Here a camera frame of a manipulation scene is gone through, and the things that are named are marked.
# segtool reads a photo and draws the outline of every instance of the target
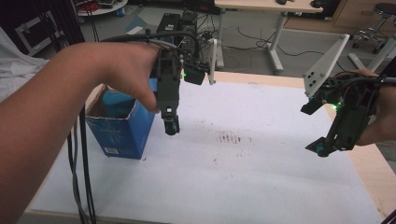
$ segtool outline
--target stool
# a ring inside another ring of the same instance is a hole
[[[382,16],[381,20],[374,28],[363,28],[356,31],[351,37],[353,38],[354,35],[359,35],[360,37],[355,41],[352,48],[358,48],[359,42],[362,39],[374,40],[379,42],[378,47],[374,50],[374,53],[377,54],[382,48],[384,48],[385,43],[388,40],[388,37],[380,32],[380,29],[388,18],[396,20],[396,5],[392,3],[378,3],[375,4],[373,11]]]

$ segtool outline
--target blue box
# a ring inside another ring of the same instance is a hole
[[[157,79],[152,78],[150,86],[156,91]],[[140,160],[155,114],[148,112],[140,102],[134,101],[127,117],[109,118],[102,101],[106,91],[107,86],[104,86],[88,106],[86,121],[105,155]]]

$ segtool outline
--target white table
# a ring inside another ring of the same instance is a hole
[[[396,177],[376,147],[326,159],[304,149],[331,119],[323,108],[300,112],[300,78],[216,73],[216,80],[182,83],[180,133],[166,135],[156,118],[140,161],[107,158],[88,132],[100,220],[378,223],[396,207]],[[64,149],[26,211],[37,214],[77,218]]]
[[[266,47],[274,64],[277,75],[283,72],[283,66],[276,53],[277,42],[283,30],[288,12],[302,12],[302,13],[317,13],[321,12],[322,8],[314,8],[310,6],[311,0],[295,0],[294,2],[288,1],[286,5],[280,5],[276,0],[215,0],[215,5],[221,8],[220,21],[219,21],[219,44],[218,44],[218,60],[217,68],[224,67],[222,57],[221,39],[222,39],[222,14],[225,13],[226,8],[246,9],[246,10],[264,10],[264,11],[277,11],[280,12],[279,19],[276,24],[276,32],[271,44]]]

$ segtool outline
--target gray floor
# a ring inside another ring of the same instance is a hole
[[[155,29],[156,25],[161,21],[163,13],[182,12],[180,9],[173,8],[136,7],[131,5],[127,5],[125,11],[126,15],[124,17],[117,17],[116,13],[112,12],[91,18],[94,19],[100,40],[115,35],[125,35],[126,32],[134,28],[136,16],[142,19],[147,24],[147,27]],[[206,21],[204,14],[200,14],[200,17],[202,17],[198,21],[198,24],[202,24],[199,30],[200,32],[213,32],[214,27],[216,29],[219,27],[219,16],[209,16]],[[88,18],[85,23],[81,24],[81,30],[86,41],[94,40],[91,19]],[[225,66],[221,71],[273,75],[274,68],[265,49],[243,49],[257,47],[256,44],[260,45],[263,43],[262,41],[268,39],[275,31],[276,20],[276,14],[227,11],[223,16],[224,33],[222,43]],[[301,77],[320,58],[320,53],[325,53],[336,42],[338,36],[339,34],[285,29],[279,40],[279,48],[277,48],[279,58],[285,69],[279,76]],[[375,43],[370,41],[361,43],[358,49],[353,49],[351,47],[352,44],[353,41],[348,41],[346,44],[338,60],[338,64],[332,71],[333,74],[342,71],[342,69],[356,69],[347,57],[350,52],[356,53],[365,64],[368,64],[374,58],[375,55],[372,51],[376,47]],[[207,55],[207,53],[208,49],[205,49],[204,55]],[[54,50],[51,47],[47,47],[36,56],[49,59],[53,54]],[[377,71],[382,71],[385,64],[386,62],[379,66]],[[377,145],[385,159],[389,161],[389,164],[396,172],[396,144],[390,142]]]

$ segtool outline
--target cardboard box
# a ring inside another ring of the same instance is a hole
[[[157,79],[151,79],[150,86],[156,91]],[[104,86],[88,106],[86,121],[105,155],[139,160],[142,158],[155,114],[148,112],[140,102],[134,101],[125,118],[109,118],[102,101],[106,91],[107,86]]]

